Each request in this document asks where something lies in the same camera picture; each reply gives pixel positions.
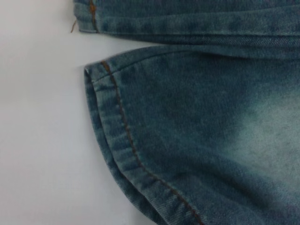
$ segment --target white background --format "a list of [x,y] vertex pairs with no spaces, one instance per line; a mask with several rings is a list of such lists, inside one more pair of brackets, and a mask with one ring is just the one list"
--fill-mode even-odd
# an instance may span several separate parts
[[0,1],[0,224],[152,225],[114,182],[83,67],[150,44],[82,34],[72,0]]

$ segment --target jeans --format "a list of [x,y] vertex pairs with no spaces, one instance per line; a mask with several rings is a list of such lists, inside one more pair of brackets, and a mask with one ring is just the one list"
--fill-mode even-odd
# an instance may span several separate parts
[[300,224],[297,2],[74,0],[82,32],[169,44],[84,71],[105,161],[157,224]]

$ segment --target denim fabric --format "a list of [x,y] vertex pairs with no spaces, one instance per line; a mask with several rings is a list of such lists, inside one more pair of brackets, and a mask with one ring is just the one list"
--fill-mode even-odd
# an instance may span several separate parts
[[167,44],[300,46],[299,0],[74,2],[83,32]]
[[299,225],[300,6],[188,2],[75,0],[81,31],[189,44],[87,65],[105,161],[159,225]]

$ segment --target seam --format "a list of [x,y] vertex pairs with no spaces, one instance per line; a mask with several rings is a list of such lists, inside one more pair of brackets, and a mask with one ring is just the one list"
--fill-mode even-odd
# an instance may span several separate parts
[[[144,58],[144,59],[136,60],[136,61],[134,61],[134,62],[132,62],[132,63],[130,63],[130,64],[121,66],[120,68],[117,68],[115,71],[111,71],[111,70],[110,70],[110,73],[113,75],[114,73],[117,73],[117,72],[119,72],[119,71],[122,71],[122,70],[124,70],[124,69],[126,69],[126,68],[128,68],[128,67],[130,67],[130,66],[132,66],[132,65],[134,65],[134,64],[136,64],[136,63],[144,62],[144,61],[146,61],[146,60],[151,60],[151,59],[153,59],[153,58],[160,57],[160,56],[163,56],[163,55],[169,55],[169,54],[172,54],[172,53],[174,53],[174,54],[188,53],[188,52],[193,52],[193,51],[191,51],[191,50],[179,50],[179,51],[171,51],[171,52],[164,52],[164,53],[160,53],[160,54],[155,54],[155,55],[146,57],[146,58]],[[107,76],[109,76],[109,75],[105,75],[105,76],[103,76],[103,77],[101,77],[101,78],[99,78],[99,79],[97,79],[97,80],[94,80],[93,83],[98,82],[98,81],[102,80],[103,78],[106,78]]]
[[94,5],[93,0],[90,0],[90,13],[92,14],[92,23],[97,33],[100,33],[96,24],[96,10],[97,7]]
[[146,169],[146,167],[142,164],[142,162],[140,161],[138,155],[137,155],[137,152],[136,152],[136,148],[134,146],[134,143],[133,143],[133,139],[131,137],[131,134],[130,134],[130,130],[129,130],[129,127],[128,127],[128,123],[127,123],[127,120],[126,120],[126,117],[125,117],[125,113],[124,113],[124,110],[123,110],[123,104],[121,102],[121,97],[120,97],[120,93],[119,93],[119,88],[118,88],[118,85],[117,85],[117,82],[114,78],[114,76],[112,75],[111,73],[111,70],[110,70],[110,67],[109,65],[105,62],[105,61],[102,61],[101,64],[103,65],[103,67],[105,68],[105,70],[108,72],[110,78],[111,78],[111,81],[115,87],[115,91],[116,91],[116,96],[117,96],[117,101],[118,101],[118,104],[119,104],[119,107],[120,107],[120,113],[121,113],[121,116],[122,116],[122,120],[124,122],[124,126],[125,126],[125,130],[126,130],[126,133],[127,133],[127,136],[128,136],[128,139],[129,139],[129,142],[130,142],[130,145],[131,145],[131,148],[132,148],[132,153],[134,154],[136,160],[137,160],[137,163],[138,165],[148,174],[150,175],[153,179],[155,180],[158,180],[160,183],[162,183],[164,186],[166,186],[168,189],[171,190],[171,192],[177,196],[177,198],[186,206],[186,208],[188,208],[190,210],[190,212],[192,213],[192,215],[196,218],[197,222],[199,225],[204,225],[201,221],[201,218],[200,216],[196,213],[196,211],[190,206],[190,204],[175,190],[173,189],[169,184],[167,184],[165,181],[161,180],[159,177],[157,177],[156,175],[152,174],[150,171],[148,171]]

